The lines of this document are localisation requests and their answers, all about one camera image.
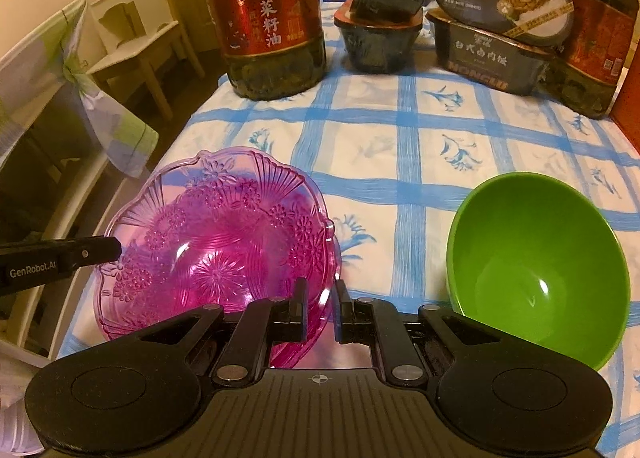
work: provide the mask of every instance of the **wooden chair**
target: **wooden chair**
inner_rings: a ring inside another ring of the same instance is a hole
[[[171,107],[151,65],[154,52],[171,47],[178,59],[189,59],[199,78],[204,70],[168,0],[97,0],[91,10],[108,54],[88,73],[108,92],[109,78],[140,70],[160,113],[170,120]]]

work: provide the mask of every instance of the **round black pad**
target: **round black pad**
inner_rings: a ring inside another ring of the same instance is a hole
[[[108,366],[84,372],[71,385],[74,398],[88,408],[116,409],[128,406],[146,390],[145,377],[136,370]]]
[[[607,383],[573,359],[519,343],[530,351],[500,343],[456,356],[436,393],[446,419],[496,454],[559,455],[594,445],[611,410]]]
[[[41,440],[75,455],[152,447],[188,424],[199,401],[200,383],[177,346],[136,339],[52,362],[25,396]]]
[[[516,368],[494,379],[494,394],[508,406],[523,411],[545,411],[566,398],[566,385],[553,373]]]

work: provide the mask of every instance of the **screw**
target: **screw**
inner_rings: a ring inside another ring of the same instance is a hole
[[[422,376],[422,370],[418,366],[403,364],[402,366],[394,367],[391,374],[398,380],[418,380]]]
[[[230,382],[235,380],[242,380],[246,377],[249,372],[246,370],[244,366],[238,366],[236,364],[229,364],[228,366],[222,366],[217,375],[222,380],[228,380]]]

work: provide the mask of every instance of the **blue checkered sheet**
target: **blue checkered sheet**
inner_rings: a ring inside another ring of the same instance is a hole
[[[234,94],[228,81],[191,117],[161,165],[234,145],[261,149],[316,181],[342,248],[354,297],[415,312],[447,303],[446,240],[469,191],[498,173],[535,171],[589,197],[624,248],[632,305],[623,343],[602,369],[614,397],[599,444],[632,458],[640,438],[640,155],[609,120],[590,121],[535,96],[494,91],[435,65],[422,31],[399,75],[351,72],[322,11],[329,72],[315,88],[274,102]],[[102,340],[85,291],[61,355]]]

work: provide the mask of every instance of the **crosshair marking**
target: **crosshair marking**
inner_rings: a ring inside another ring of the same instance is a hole
[[[324,384],[327,380],[331,380],[331,378],[323,375],[322,373],[318,373],[317,375],[311,377],[311,380],[313,380],[319,386],[320,384]]]

